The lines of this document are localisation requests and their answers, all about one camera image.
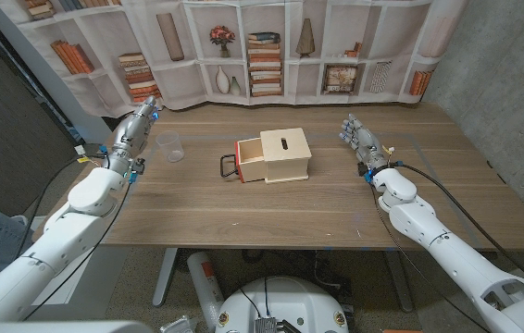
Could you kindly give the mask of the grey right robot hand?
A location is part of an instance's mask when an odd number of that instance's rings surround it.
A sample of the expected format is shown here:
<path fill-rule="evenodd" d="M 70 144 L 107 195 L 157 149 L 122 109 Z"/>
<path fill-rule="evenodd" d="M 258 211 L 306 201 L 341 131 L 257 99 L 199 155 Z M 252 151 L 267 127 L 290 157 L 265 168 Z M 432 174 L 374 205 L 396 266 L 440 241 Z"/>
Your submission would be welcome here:
<path fill-rule="evenodd" d="M 372 174 L 388 166 L 378 138 L 353 114 L 348 115 L 341 128 L 343 131 L 339 137 L 353 149 L 357 160 L 364 164 Z"/>

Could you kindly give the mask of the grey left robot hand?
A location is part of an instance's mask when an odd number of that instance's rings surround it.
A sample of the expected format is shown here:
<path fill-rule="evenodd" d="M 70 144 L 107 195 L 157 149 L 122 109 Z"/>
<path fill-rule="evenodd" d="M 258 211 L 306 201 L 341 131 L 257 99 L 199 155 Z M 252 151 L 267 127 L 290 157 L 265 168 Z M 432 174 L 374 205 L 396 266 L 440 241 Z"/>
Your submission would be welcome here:
<path fill-rule="evenodd" d="M 124 175 L 131 167 L 131 161 L 144 150 L 153 124 L 158 119 L 156 98 L 149 96 L 135 111 L 124 118 L 116 131 L 109 154 L 110 170 Z"/>

